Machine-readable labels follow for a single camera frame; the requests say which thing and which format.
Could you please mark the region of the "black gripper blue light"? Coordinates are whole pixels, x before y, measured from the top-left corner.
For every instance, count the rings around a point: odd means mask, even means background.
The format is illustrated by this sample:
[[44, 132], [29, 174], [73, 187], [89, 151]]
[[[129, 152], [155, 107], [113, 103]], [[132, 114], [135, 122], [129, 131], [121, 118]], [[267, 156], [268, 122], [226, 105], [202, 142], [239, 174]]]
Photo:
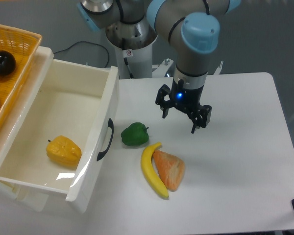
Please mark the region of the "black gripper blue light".
[[206, 128], [210, 122], [212, 107], [210, 105], [200, 105], [200, 98], [203, 86], [198, 89], [183, 88], [185, 82], [175, 82], [173, 80], [171, 90], [164, 84], [158, 90], [155, 104], [162, 110], [162, 118], [165, 118], [169, 109], [174, 107], [187, 114], [192, 121], [191, 133], [196, 129]]

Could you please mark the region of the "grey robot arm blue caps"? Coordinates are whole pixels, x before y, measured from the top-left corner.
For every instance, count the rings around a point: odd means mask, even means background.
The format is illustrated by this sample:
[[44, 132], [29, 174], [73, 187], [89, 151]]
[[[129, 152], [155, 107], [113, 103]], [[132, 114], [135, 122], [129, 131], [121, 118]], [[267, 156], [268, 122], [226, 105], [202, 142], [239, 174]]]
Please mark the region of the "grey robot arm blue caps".
[[164, 117], [170, 108], [185, 113], [196, 130], [205, 128], [211, 116], [211, 106], [201, 105], [200, 97], [218, 45], [217, 16], [239, 5], [238, 0], [81, 0], [77, 8], [92, 31], [105, 30], [121, 79], [151, 77], [158, 37], [175, 49], [172, 86], [163, 85], [155, 102]]

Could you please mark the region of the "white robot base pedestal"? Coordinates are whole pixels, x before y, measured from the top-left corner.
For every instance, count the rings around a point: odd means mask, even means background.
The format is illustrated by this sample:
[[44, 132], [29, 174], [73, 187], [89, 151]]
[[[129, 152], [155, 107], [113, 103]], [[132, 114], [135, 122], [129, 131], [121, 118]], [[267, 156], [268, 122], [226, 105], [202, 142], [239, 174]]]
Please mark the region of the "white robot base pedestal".
[[119, 79], [152, 77], [152, 46], [158, 35], [146, 17], [135, 24], [113, 23], [105, 33], [115, 50]]

